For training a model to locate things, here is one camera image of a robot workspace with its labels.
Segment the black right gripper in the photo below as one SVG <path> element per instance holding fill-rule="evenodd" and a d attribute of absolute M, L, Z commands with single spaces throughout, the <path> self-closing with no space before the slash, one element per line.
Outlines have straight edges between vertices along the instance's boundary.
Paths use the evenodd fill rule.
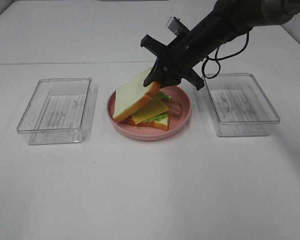
<path fill-rule="evenodd" d="M 156 56 L 150 73 L 143 81 L 144 87 L 155 81 L 160 83 L 161 88 L 177 86 L 182 79 L 186 79 L 197 90 L 204 87 L 204 81 L 193 70 L 193 66 L 200 59 L 197 59 L 190 50 L 190 44 L 186 38 L 188 33 L 176 36 L 168 45 L 164 45 L 148 34 L 143 37 L 140 46 Z"/>

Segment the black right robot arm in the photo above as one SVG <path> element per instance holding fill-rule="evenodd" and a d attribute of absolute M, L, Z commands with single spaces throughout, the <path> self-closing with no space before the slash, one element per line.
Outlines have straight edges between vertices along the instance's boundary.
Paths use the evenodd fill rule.
<path fill-rule="evenodd" d="M 168 45 L 146 35 L 140 42 L 156 57 L 143 85 L 160 82 L 162 88 L 186 79 L 200 90 L 204 81 L 193 67 L 221 45 L 248 34 L 254 27 L 283 25 L 300 13 L 300 0 L 218 0 L 213 10 L 189 30 L 176 17 L 167 28 L 176 35 Z"/>

